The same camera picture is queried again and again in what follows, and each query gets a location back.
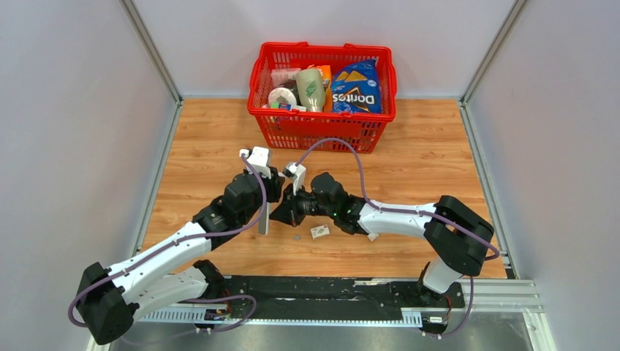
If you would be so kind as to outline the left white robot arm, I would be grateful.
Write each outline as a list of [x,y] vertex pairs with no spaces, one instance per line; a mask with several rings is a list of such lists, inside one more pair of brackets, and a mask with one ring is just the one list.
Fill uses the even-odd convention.
[[174,303],[223,304],[223,277],[200,256],[253,227],[269,203],[281,197],[284,177],[249,167],[180,230],[150,249],[105,268],[95,262],[83,271],[68,308],[69,321],[87,328],[95,342],[121,338],[138,320]]

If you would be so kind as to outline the white stapler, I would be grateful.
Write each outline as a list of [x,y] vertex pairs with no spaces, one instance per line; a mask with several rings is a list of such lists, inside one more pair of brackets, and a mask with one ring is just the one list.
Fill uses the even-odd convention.
[[265,203],[258,221],[258,234],[267,235],[269,231],[270,203]]

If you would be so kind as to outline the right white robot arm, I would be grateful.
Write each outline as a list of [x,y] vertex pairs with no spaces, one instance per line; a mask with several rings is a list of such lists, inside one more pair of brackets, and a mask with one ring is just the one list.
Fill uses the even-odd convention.
[[309,190],[294,184],[283,191],[270,218],[292,227],[307,216],[327,216],[341,231],[354,235],[396,234],[423,238],[437,257],[428,263],[417,286],[427,306],[442,301],[462,276],[479,276],[489,260],[492,225],[459,199],[442,195],[435,203],[394,205],[348,194],[329,173],[311,181]]

